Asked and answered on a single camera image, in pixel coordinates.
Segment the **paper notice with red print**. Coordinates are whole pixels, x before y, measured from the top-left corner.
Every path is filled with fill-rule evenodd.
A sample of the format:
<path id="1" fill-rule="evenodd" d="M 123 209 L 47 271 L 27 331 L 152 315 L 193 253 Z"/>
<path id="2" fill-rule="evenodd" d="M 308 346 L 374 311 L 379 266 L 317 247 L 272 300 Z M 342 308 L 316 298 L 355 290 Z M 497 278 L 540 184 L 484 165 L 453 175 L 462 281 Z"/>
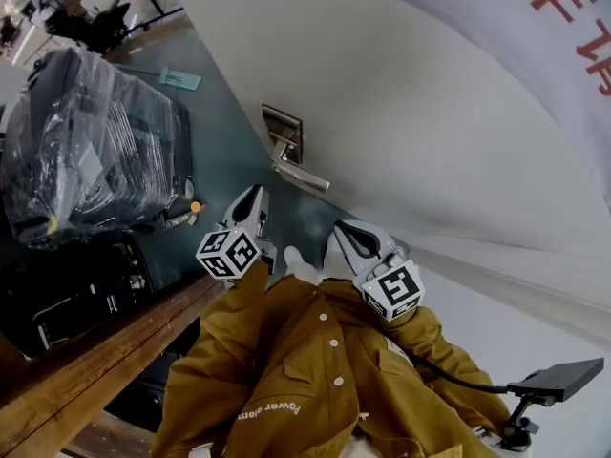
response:
<path id="1" fill-rule="evenodd" d="M 493 56 L 590 156 L 611 156 L 611 0 L 402 0 Z"/>

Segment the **light wooden beam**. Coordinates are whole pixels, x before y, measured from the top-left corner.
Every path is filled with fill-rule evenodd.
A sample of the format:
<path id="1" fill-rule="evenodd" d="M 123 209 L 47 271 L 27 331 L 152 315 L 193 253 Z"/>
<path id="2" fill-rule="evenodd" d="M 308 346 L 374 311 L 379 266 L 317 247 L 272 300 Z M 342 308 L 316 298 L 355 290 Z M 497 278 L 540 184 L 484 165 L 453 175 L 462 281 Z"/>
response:
<path id="1" fill-rule="evenodd" d="M 176 283 L 29 361 L 0 344 L 0 458 L 54 456 L 223 291 L 210 277 Z"/>

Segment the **person's right forearm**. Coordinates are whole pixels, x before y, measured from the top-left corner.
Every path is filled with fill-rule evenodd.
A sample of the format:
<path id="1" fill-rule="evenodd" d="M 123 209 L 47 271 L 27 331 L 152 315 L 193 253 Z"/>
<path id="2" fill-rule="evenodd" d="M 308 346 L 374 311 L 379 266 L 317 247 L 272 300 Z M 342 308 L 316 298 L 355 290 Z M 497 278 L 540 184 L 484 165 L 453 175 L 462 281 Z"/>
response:
<path id="1" fill-rule="evenodd" d="M 429 308 L 419 306 L 392 322 L 383 321 L 382 327 L 385 336 L 409 357 L 424 359 L 464 382 L 493 383 L 464 349 L 445 340 L 441 322 Z M 468 427 L 484 427 L 498 434 L 510 418 L 499 396 L 456 385 L 420 364 L 416 371 L 425 386 L 457 411 Z"/>

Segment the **black equipment rack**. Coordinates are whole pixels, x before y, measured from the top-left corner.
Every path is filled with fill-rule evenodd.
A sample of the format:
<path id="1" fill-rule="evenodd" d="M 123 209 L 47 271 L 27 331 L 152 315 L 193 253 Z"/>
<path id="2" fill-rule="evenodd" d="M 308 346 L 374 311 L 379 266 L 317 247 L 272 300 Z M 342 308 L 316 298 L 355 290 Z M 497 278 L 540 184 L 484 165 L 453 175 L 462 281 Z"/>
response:
<path id="1" fill-rule="evenodd" d="M 0 333 L 33 358 L 153 295 L 133 237 L 31 251 L 0 268 Z"/>

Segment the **person's left forearm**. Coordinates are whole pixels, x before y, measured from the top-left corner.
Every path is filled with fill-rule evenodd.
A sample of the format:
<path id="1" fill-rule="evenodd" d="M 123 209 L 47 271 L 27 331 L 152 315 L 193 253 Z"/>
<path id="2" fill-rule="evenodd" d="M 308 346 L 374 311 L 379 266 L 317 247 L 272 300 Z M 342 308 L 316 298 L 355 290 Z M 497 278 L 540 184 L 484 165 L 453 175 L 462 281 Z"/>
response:
<path id="1" fill-rule="evenodd" d="M 200 320 L 199 342 L 212 341 L 234 357 L 242 357 L 257 344 L 268 282 L 268 267 L 256 260 Z"/>

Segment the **plastic-wrapped dark suitcase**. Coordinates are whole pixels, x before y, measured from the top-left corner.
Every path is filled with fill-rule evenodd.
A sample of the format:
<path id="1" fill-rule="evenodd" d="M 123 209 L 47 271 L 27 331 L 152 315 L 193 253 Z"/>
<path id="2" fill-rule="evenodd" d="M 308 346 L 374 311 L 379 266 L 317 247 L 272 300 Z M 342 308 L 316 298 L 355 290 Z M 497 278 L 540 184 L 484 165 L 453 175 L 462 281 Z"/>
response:
<path id="1" fill-rule="evenodd" d="M 187 109 L 74 48 L 34 66 L 0 155 L 11 232 L 38 249 L 147 225 L 191 196 L 192 175 Z"/>

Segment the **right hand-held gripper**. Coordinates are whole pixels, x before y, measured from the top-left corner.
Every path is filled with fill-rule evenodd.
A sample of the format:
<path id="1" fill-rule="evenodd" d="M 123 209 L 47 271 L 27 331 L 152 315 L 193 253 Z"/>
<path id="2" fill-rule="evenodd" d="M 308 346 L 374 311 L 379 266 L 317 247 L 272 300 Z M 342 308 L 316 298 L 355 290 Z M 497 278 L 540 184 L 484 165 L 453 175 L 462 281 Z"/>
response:
<path id="1" fill-rule="evenodd" d="M 363 300 L 386 321 L 420 304 L 425 294 L 409 252 L 384 229 L 362 221 L 335 223 L 327 240 L 323 273 L 350 281 Z"/>

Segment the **black office chair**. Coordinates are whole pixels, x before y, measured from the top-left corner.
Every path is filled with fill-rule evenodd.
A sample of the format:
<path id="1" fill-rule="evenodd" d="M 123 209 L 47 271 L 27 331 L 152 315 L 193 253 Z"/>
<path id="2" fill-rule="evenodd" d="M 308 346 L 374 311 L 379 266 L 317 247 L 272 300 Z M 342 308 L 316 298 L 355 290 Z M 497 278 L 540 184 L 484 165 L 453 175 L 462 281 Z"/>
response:
<path id="1" fill-rule="evenodd" d="M 93 20 L 83 14 L 57 10 L 46 21 L 45 31 L 51 36 L 70 39 L 90 52 L 105 54 L 123 42 L 127 31 L 125 16 L 130 8 L 130 3 L 115 0 Z"/>

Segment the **person's mustard jacket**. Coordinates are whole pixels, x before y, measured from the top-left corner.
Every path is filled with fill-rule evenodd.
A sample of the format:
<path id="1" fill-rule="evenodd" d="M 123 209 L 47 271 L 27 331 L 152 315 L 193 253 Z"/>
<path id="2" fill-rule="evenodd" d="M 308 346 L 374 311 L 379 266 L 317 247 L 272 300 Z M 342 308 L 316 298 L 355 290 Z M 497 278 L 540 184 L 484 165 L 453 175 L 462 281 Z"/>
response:
<path id="1" fill-rule="evenodd" d="M 350 281 L 268 281 L 252 352 L 197 340 L 172 365 L 152 457 L 496 458 L 416 367 L 485 385 L 409 357 L 383 321 Z"/>

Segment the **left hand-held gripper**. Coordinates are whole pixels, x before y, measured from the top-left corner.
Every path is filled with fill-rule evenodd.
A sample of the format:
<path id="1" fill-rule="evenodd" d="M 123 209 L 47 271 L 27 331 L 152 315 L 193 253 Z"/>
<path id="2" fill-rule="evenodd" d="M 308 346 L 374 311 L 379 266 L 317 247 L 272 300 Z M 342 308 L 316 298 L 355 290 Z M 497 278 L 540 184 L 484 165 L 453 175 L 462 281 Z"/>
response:
<path id="1" fill-rule="evenodd" d="M 216 229 L 203 237 L 196 259 L 215 280 L 234 283 L 255 260 L 262 260 L 269 274 L 274 272 L 277 248 L 263 232 L 268 204 L 265 188 L 251 186 L 230 204 Z"/>

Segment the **black flat device box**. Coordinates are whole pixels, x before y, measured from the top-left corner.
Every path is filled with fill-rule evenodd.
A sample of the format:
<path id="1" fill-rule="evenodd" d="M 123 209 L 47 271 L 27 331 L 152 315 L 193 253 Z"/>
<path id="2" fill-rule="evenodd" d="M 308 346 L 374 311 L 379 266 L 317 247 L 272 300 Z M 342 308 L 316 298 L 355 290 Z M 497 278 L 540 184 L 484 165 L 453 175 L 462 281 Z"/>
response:
<path id="1" fill-rule="evenodd" d="M 509 383 L 511 393 L 533 404 L 552 406 L 564 403 L 588 385 L 604 369 L 604 358 L 555 364 L 540 369 L 522 381 Z"/>

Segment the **white door with handle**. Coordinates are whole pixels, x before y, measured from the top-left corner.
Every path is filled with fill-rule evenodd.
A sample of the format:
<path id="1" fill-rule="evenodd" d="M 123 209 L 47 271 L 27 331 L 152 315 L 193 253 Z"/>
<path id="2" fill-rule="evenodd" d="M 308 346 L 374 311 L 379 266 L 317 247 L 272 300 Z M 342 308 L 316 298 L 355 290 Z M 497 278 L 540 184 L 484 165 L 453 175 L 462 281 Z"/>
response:
<path id="1" fill-rule="evenodd" d="M 328 199 L 405 243 L 611 304 L 611 214 L 526 88 L 398 0 L 179 0 L 260 137 L 300 118 Z"/>

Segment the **person's white shoe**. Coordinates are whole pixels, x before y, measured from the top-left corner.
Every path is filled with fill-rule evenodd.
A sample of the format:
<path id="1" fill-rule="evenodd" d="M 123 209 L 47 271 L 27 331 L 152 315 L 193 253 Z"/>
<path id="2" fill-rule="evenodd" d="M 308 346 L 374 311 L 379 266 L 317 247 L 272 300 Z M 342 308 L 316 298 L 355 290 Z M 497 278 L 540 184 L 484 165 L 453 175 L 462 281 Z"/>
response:
<path id="1" fill-rule="evenodd" d="M 284 262 L 286 264 L 286 274 L 292 275 L 295 278 L 308 282 L 313 285 L 318 285 L 323 280 L 321 272 L 306 262 L 301 252 L 292 245 L 288 245 L 284 249 Z"/>

